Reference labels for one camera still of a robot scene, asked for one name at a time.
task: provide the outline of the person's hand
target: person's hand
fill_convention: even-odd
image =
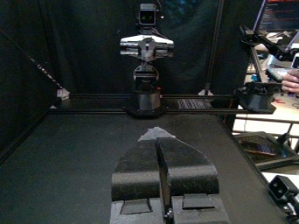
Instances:
[[[290,70],[282,82],[286,92],[299,93],[299,70]]]

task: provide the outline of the black curtain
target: black curtain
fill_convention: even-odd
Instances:
[[[162,0],[161,33],[175,43],[173,59],[159,59],[165,93],[199,93],[205,88],[215,34],[217,0]],[[131,93],[138,60],[119,54],[119,40],[135,36],[141,3],[155,1],[40,0],[58,75],[73,93]],[[227,0],[219,29],[211,91],[233,94],[243,84],[249,50],[239,26],[254,26],[262,2]]]
[[[57,86],[7,36],[53,71],[36,1],[0,1],[0,151],[53,105]]]

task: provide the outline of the screen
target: screen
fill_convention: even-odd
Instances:
[[[259,30],[267,32],[299,30],[299,0],[267,0]]]

